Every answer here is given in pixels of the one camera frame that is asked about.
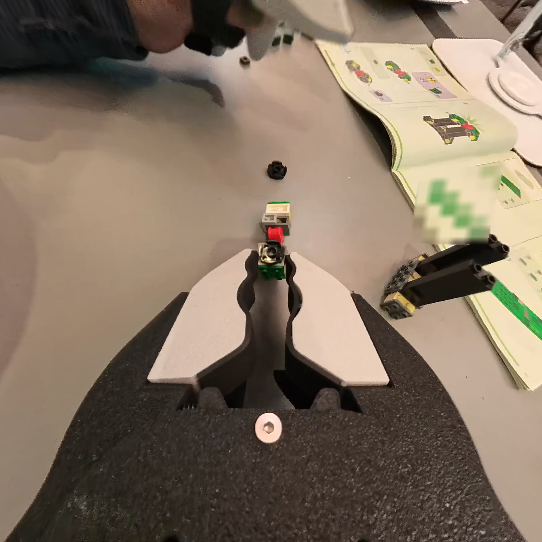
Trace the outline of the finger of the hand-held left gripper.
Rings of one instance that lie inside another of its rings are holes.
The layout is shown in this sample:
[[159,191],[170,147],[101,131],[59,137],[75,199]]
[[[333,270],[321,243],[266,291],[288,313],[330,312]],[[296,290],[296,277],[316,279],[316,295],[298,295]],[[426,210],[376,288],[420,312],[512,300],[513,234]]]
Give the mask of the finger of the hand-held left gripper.
[[251,60],[261,60],[272,45],[276,30],[275,20],[262,20],[247,30],[247,50]]
[[316,39],[347,43],[354,27],[346,1],[251,1],[276,22]]

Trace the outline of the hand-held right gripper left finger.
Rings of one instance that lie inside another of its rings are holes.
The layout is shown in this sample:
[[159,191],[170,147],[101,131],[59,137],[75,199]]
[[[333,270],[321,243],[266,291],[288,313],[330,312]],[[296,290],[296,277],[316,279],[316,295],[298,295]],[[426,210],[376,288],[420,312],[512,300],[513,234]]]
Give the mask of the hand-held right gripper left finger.
[[147,375],[153,384],[183,384],[198,395],[217,388],[231,408],[243,406],[256,365],[250,310],[257,252],[241,250],[214,268],[186,300]]

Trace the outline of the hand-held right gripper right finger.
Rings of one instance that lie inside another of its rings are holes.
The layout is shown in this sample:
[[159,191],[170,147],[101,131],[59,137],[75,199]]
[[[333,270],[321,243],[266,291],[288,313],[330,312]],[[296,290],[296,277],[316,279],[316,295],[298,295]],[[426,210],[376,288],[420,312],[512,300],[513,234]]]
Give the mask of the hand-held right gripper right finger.
[[289,316],[279,388],[295,409],[333,390],[338,408],[359,410],[353,389],[384,388],[390,377],[351,291],[294,252],[286,256]]

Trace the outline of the small grey red green brick assembly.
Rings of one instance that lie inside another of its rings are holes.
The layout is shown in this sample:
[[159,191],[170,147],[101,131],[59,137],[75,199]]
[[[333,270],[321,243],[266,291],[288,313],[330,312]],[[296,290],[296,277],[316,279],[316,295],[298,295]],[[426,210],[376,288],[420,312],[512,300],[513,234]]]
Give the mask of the small grey red green brick assembly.
[[289,201],[267,202],[260,220],[265,239],[258,244],[258,270],[266,280],[286,277],[285,239],[292,233],[292,210]]

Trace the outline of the person's left forearm dark sleeve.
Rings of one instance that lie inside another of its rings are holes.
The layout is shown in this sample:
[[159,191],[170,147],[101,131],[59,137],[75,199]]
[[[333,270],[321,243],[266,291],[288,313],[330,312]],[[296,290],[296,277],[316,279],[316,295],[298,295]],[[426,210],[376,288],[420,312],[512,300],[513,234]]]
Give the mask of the person's left forearm dark sleeve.
[[1,1],[1,71],[147,55],[126,1]]

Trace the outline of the white desk lamp base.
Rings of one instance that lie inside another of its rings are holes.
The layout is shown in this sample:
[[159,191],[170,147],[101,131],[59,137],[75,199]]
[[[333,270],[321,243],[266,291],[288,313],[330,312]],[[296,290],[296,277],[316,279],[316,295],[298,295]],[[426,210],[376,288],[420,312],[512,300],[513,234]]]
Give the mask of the white desk lamp base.
[[540,168],[541,84],[533,83],[534,107],[515,101],[502,89],[495,58],[503,45],[491,38],[437,38],[432,50],[467,91],[511,120],[518,132],[516,152]]

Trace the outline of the person's left hand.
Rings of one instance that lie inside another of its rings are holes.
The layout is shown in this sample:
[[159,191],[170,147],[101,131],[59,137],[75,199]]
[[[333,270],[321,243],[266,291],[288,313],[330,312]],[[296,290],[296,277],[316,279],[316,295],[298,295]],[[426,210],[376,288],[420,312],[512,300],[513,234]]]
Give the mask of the person's left hand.
[[193,29],[191,1],[126,1],[139,45],[165,54],[180,47]]

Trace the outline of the black pillar brick assembly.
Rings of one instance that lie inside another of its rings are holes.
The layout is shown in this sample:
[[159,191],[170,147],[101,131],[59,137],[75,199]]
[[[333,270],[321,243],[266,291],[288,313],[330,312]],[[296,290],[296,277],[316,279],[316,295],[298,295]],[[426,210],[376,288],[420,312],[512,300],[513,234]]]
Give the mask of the black pillar brick assembly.
[[485,242],[418,255],[402,263],[387,281],[380,308],[400,320],[427,305],[490,292],[497,279],[484,267],[505,260],[509,253],[509,246],[490,234]]

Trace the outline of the green building instruction booklet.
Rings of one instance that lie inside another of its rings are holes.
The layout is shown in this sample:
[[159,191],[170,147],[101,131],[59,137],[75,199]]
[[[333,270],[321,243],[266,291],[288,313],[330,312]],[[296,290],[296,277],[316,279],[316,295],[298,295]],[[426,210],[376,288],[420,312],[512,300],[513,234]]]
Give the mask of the green building instruction booklet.
[[512,150],[516,127],[425,44],[316,46],[345,94],[385,127],[391,173],[424,242],[442,251],[491,233],[509,246],[489,266],[492,292],[468,303],[518,388],[540,388],[541,186]]

